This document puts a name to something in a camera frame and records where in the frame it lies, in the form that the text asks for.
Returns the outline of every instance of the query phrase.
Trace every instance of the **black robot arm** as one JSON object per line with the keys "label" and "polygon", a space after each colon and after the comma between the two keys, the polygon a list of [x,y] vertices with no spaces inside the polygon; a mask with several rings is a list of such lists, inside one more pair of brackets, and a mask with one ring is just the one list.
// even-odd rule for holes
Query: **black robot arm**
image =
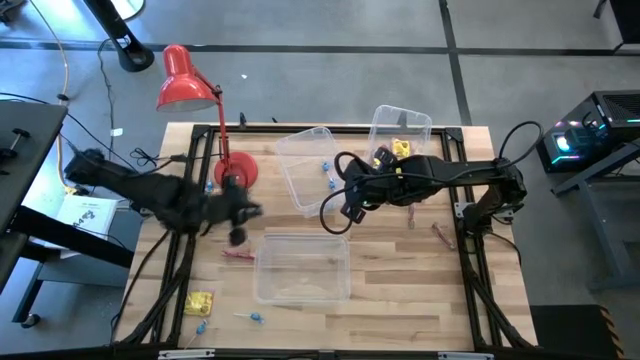
{"label": "black robot arm", "polygon": [[74,150],[65,167],[67,179],[82,185],[102,186],[138,207],[149,209],[169,230],[197,233],[203,223],[206,233],[211,226],[229,221],[229,242],[237,246],[246,240],[241,227],[247,220],[262,215],[260,205],[249,201],[247,190],[235,184],[233,177],[224,179],[220,195],[205,195],[192,181],[157,173],[137,173],[105,160],[100,150]]}
{"label": "black robot arm", "polygon": [[[353,157],[344,171],[340,168],[343,156]],[[491,215],[507,208],[519,210],[527,194],[522,174],[504,158],[446,162],[435,156],[413,155],[398,160],[387,148],[381,147],[373,162],[378,166],[374,168],[348,152],[335,158],[338,175],[345,181],[345,204],[341,213],[356,224],[362,222],[366,211],[377,210],[383,204],[408,206],[446,187],[489,185],[484,196],[463,211],[465,230],[482,233],[490,226]]]}

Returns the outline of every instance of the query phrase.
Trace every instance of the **gray floor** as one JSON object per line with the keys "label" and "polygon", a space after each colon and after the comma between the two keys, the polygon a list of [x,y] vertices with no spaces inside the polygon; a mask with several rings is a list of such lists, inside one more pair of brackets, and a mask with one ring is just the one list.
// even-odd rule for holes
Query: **gray floor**
{"label": "gray floor", "polygon": [[[61,39],[104,39],[82,1],[35,1]],[[141,40],[152,43],[445,46],[437,0],[147,2],[129,25]],[[449,0],[449,8],[460,47],[610,49],[614,45],[610,29],[591,17],[596,2]],[[15,23],[0,24],[0,38],[49,40],[51,36],[31,6],[25,6]],[[96,54],[67,55],[70,112],[107,141],[108,102]],[[169,121],[216,120],[213,111],[155,112],[164,80],[160,54],[156,55],[151,68],[130,74],[119,67],[113,52],[103,54],[116,97],[116,127],[124,130],[115,148],[123,156],[136,146],[157,152]],[[242,111],[250,122],[275,117],[280,122],[368,123],[378,105],[391,104],[425,112],[437,125],[460,124],[447,55],[195,53],[193,60],[224,88],[227,117],[232,121]],[[463,56],[460,62],[472,122],[490,127],[494,147],[521,121],[552,125],[593,90],[640,87],[637,57]],[[5,69],[0,91],[55,101],[63,79],[57,51],[0,50],[0,67]],[[65,122],[63,133],[80,147],[96,146],[71,122]],[[515,139],[520,141],[510,145],[508,154],[518,154],[532,140],[526,132]],[[68,160],[69,149],[64,155]],[[607,269],[595,234],[585,219],[576,216],[579,203],[549,193],[560,179],[545,175],[535,155],[520,168],[531,195],[517,215],[514,232],[531,304],[607,306],[627,355],[640,357],[640,345],[633,341],[633,334],[640,331],[640,290],[597,295],[586,290],[584,284],[605,276]],[[51,153],[30,195],[48,206],[62,197],[54,171],[55,153]],[[34,266],[21,261],[0,296],[0,352],[104,344],[121,288],[47,283],[34,306],[44,322],[29,330],[9,323]]]}

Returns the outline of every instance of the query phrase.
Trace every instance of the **wooden table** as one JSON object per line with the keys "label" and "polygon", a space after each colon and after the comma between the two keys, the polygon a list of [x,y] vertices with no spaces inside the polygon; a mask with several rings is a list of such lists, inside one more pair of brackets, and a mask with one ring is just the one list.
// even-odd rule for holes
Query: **wooden table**
{"label": "wooden table", "polygon": [[[169,123],[160,156],[186,153],[193,123]],[[494,151],[486,127],[463,127],[468,159],[493,159]],[[275,154],[275,141],[282,134],[229,135],[230,147],[246,151],[258,162],[258,181],[251,189],[254,201],[265,215],[247,227],[252,247],[265,233],[323,233],[318,218],[304,219],[293,207]],[[366,135],[336,135],[343,150],[364,154]],[[439,141],[431,140],[431,154],[441,156]],[[184,165],[171,164],[165,174],[182,176]],[[474,189],[476,199],[486,187]],[[407,209],[384,206],[371,212],[361,225],[345,234],[351,253],[351,299],[332,307],[264,306],[253,297],[253,264],[221,256],[228,226],[198,239],[190,291],[215,290],[213,311],[206,332],[193,347],[254,349],[342,349],[342,350],[472,350],[471,332],[457,251],[451,251],[431,230],[437,221],[451,239],[453,218],[448,192],[440,191],[416,207],[416,228],[407,228]],[[346,219],[327,216],[338,228]],[[507,226],[494,224],[496,233],[512,239]],[[129,281],[140,261],[160,238],[164,229],[154,219],[140,233]],[[505,315],[525,339],[536,343],[522,273],[516,253],[507,244],[485,237],[486,255],[494,297]],[[166,241],[147,263],[135,284],[117,331],[128,335],[158,296],[166,259]],[[478,300],[483,334],[490,341],[486,312]],[[163,336],[169,332],[175,295],[168,305]],[[259,325],[233,313],[260,312],[266,323]],[[184,346],[201,323],[185,316],[180,345]]]}

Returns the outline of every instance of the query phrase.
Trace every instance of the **lamp base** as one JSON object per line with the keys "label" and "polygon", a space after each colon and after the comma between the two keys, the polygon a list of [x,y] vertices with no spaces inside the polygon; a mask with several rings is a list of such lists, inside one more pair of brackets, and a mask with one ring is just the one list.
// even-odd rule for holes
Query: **lamp base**
{"label": "lamp base", "polygon": [[[258,164],[253,156],[244,152],[232,152],[229,154],[229,173],[236,176],[238,186],[250,188],[258,179]],[[213,168],[213,177],[218,185],[222,184],[222,178],[227,175],[222,160]]]}

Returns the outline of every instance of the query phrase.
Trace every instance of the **red desk lamp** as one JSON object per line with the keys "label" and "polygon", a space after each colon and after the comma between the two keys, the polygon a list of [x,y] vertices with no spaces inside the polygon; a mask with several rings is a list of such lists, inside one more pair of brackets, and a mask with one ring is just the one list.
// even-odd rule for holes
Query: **red desk lamp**
{"label": "red desk lamp", "polygon": [[167,70],[167,80],[160,89],[156,110],[196,111],[218,105],[222,160],[214,167],[215,181],[222,184],[223,177],[232,174],[237,177],[239,186],[250,188],[258,178],[258,165],[253,157],[245,152],[229,153],[220,86],[211,84],[193,66],[189,51],[183,46],[169,45],[164,49],[164,66]]}

